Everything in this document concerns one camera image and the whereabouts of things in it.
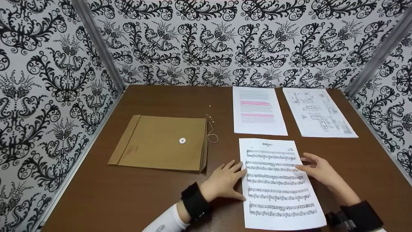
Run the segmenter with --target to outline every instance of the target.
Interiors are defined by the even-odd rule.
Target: brown desk
[[[226,87],[131,85],[47,220],[42,232],[141,231],[194,181],[204,181],[220,164],[239,161],[239,137],[294,140],[300,153],[326,158],[362,199],[367,199],[391,232],[409,231],[412,188],[339,90],[329,94],[358,139],[301,137],[280,88],[276,93],[289,136],[233,133],[232,89]],[[109,166],[107,162],[134,114],[205,117],[215,121],[217,144],[209,143],[202,174]],[[337,209],[328,190],[312,181],[325,212]],[[235,188],[241,191],[241,185]],[[243,204],[217,200],[215,211],[190,231],[246,231]]]

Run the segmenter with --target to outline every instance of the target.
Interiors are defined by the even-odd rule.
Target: person's left hand
[[[228,164],[222,164],[215,171],[209,179],[200,185],[199,189],[203,197],[211,202],[218,197],[234,198],[241,201],[245,201],[246,198],[233,190],[233,186],[239,180],[239,178],[246,175],[246,168],[238,171],[243,163],[239,162],[235,164],[232,160]]]

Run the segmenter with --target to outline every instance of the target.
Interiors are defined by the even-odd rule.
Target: black wrist strap
[[[367,201],[363,201],[353,206],[340,207],[349,220],[356,226],[356,232],[368,232],[382,228],[382,220],[373,210]]]
[[[182,192],[182,201],[192,218],[190,223],[198,220],[201,216],[208,214],[211,211],[210,205],[200,192],[197,182],[190,185]]]

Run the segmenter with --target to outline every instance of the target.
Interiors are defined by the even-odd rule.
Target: black and white patterned wall
[[[88,2],[126,84],[345,89],[411,1]]]
[[[412,177],[412,31],[353,102]]]
[[[68,12],[67,0],[0,4],[0,231],[33,229],[117,97]]]
[[[88,0],[127,84],[340,89],[411,2]],[[355,100],[409,172],[411,45]],[[33,229],[116,98],[70,0],[2,1],[2,231]]]

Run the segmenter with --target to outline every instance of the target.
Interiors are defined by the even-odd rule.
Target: brown envelope
[[[134,115],[108,164],[201,172],[207,142],[205,118]]]

